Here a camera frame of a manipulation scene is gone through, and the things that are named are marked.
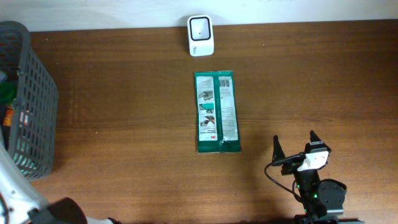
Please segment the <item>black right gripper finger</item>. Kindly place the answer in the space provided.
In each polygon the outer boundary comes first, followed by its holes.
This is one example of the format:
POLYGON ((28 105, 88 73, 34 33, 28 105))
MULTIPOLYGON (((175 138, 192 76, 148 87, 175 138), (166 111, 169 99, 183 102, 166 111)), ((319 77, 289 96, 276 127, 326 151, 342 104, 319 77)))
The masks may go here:
POLYGON ((324 144, 324 142, 318 137, 314 130, 310 131, 310 145, 319 146, 324 144))
POLYGON ((282 146, 280 145, 278 135, 273 136, 273 155, 272 162, 277 162, 285 159, 285 154, 283 152, 282 146))

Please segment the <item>green 3M gloves packet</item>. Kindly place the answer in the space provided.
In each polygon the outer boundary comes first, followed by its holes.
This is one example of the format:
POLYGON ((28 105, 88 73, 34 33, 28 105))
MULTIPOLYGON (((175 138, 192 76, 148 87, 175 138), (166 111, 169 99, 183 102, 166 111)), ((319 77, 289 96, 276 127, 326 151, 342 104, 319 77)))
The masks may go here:
POLYGON ((198 153, 240 153, 232 71, 195 72, 198 153))

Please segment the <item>green lid jar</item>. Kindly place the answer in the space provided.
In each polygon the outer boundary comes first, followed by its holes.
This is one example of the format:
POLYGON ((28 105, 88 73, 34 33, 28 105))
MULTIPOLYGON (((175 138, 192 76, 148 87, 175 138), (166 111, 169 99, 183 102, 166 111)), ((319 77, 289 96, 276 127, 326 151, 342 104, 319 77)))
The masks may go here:
POLYGON ((10 82, 1 83, 1 104, 11 105, 17 96, 17 87, 10 82))

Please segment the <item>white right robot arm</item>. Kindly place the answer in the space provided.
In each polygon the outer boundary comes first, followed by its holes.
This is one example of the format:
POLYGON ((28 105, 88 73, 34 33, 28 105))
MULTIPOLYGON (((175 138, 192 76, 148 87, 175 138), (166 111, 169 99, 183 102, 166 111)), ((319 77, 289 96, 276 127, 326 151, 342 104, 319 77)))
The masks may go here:
POLYGON ((290 156, 282 163, 282 175, 293 175, 298 190, 297 200, 303 205, 304 214, 296 215, 295 224, 349 224, 362 223, 358 219, 341 219, 344 213, 347 186, 334 179, 321 180, 318 171, 328 164, 331 153, 318 135, 311 130, 310 142, 303 152, 290 156))

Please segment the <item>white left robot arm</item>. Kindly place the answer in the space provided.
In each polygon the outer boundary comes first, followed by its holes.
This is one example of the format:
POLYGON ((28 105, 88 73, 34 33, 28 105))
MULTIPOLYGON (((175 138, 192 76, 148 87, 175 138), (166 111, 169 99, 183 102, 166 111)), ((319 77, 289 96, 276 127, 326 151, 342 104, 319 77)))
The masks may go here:
POLYGON ((50 203, 22 176, 1 138, 1 223, 115 224, 114 218, 95 219, 84 214, 71 198, 50 203))

